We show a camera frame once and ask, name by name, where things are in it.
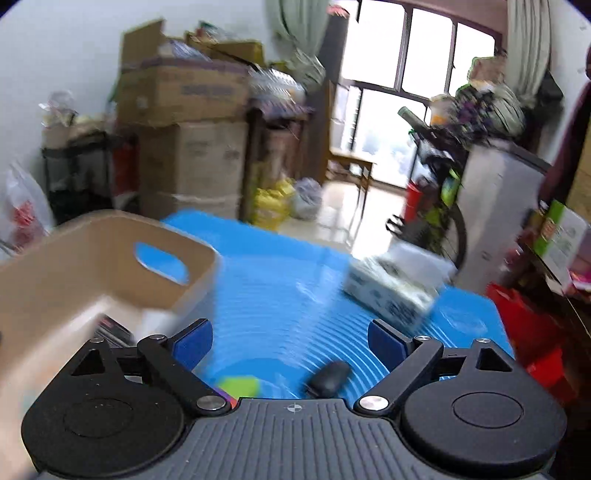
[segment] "triangular cutout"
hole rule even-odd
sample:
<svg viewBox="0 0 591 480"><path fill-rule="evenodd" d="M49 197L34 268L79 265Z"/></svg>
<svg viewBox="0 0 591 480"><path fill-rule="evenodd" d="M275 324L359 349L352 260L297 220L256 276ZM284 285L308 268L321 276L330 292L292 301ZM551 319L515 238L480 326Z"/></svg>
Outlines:
<svg viewBox="0 0 591 480"><path fill-rule="evenodd" d="M478 370L488 370L492 372L511 372L511 367L492 349L483 348L480 350L478 358Z"/></svg>
<svg viewBox="0 0 591 480"><path fill-rule="evenodd" d="M103 374L105 373L105 366L103 365L103 360L100 357L100 352L98 350L91 350L88 354L84 357L84 360L80 362L80 364L72 373L72 376L78 377L80 375L94 375L94 374Z"/></svg>

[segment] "brown wall above window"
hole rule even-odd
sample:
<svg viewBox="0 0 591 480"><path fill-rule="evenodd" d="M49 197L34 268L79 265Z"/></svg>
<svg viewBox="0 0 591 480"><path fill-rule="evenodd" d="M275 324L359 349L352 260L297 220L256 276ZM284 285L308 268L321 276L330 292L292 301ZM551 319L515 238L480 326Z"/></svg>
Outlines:
<svg viewBox="0 0 591 480"><path fill-rule="evenodd" d="M507 38L506 0L402 0L416 7L428 8L442 14L464 19L499 32L503 44Z"/></svg>

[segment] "lime green block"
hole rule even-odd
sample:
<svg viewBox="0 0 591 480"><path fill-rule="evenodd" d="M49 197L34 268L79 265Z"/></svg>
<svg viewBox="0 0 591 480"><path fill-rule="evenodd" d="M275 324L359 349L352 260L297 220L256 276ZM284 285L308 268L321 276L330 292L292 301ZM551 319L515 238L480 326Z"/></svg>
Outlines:
<svg viewBox="0 0 591 480"><path fill-rule="evenodd" d="M258 397L261 394L261 382L257 377L224 377L217 384L231 397Z"/></svg>

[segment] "tile floor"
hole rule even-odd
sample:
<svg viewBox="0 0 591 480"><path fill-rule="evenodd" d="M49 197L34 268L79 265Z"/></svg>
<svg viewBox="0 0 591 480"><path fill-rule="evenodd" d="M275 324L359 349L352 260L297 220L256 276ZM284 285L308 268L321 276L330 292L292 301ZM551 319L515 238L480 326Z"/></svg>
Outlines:
<svg viewBox="0 0 591 480"><path fill-rule="evenodd" d="M401 213L404 196L370 187L361 225L361 207L355 209L356 201L355 185L328 182L324 185L323 206L316 221L290 218L281 225L279 233L336 248L356 258L385 252L392 236L384 223L392 214Z"/></svg>

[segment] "bicycle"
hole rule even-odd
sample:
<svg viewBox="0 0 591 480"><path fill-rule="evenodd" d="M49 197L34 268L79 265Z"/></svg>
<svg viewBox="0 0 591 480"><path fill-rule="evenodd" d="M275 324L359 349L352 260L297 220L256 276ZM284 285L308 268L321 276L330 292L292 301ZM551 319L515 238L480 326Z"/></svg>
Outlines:
<svg viewBox="0 0 591 480"><path fill-rule="evenodd" d="M423 140L421 163L434 182L423 185L415 218L406 222L393 216L386 221L386 229L400 240L448 258L460 270L466 259L467 232L456 202L469 152L452 133L428 127L408 108L398 114Z"/></svg>

